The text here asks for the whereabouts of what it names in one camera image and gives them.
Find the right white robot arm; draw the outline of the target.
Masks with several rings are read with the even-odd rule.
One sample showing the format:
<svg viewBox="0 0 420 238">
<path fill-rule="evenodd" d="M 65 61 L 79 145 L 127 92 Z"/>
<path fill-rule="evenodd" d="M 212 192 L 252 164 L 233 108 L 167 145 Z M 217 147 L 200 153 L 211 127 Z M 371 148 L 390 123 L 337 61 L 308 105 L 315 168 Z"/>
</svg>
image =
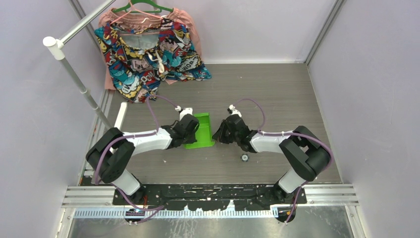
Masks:
<svg viewBox="0 0 420 238">
<path fill-rule="evenodd" d="M 240 115 L 231 114 L 221 122 L 212 138 L 219 143 L 236 143 L 244 152 L 283 154 L 291 166 L 275 184 L 276 200 L 283 204 L 293 199 L 296 189 L 313 181 L 333 160 L 329 147 L 305 126 L 269 133 L 249 129 Z"/>
</svg>

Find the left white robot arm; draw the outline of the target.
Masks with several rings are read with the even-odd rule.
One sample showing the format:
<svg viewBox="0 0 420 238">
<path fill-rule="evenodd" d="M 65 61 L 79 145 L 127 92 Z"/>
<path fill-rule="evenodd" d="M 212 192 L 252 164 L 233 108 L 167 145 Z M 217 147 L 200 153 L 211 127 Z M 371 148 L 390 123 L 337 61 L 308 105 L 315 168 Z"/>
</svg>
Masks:
<svg viewBox="0 0 420 238">
<path fill-rule="evenodd" d="M 85 158 L 104 183 L 115 185 L 125 193 L 127 201 L 137 205 L 145 195 L 141 182 L 126 168 L 131 157 L 148 151 L 193 144 L 199 125 L 196 117 L 187 114 L 174 124 L 163 125 L 156 131 L 128 133 L 113 127 L 87 152 Z"/>
</svg>

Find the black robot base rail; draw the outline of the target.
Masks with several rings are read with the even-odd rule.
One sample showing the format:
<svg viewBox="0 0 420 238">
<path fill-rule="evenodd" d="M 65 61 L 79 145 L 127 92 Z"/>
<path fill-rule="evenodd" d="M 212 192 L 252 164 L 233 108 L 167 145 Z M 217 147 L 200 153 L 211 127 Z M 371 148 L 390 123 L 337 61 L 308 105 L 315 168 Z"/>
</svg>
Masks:
<svg viewBox="0 0 420 238">
<path fill-rule="evenodd" d="M 272 205 L 306 203 L 303 185 L 280 179 L 275 184 L 142 184 L 137 179 L 118 184 L 114 205 L 129 205 L 139 210 L 224 211 L 229 203 L 236 211 L 268 210 Z"/>
</svg>

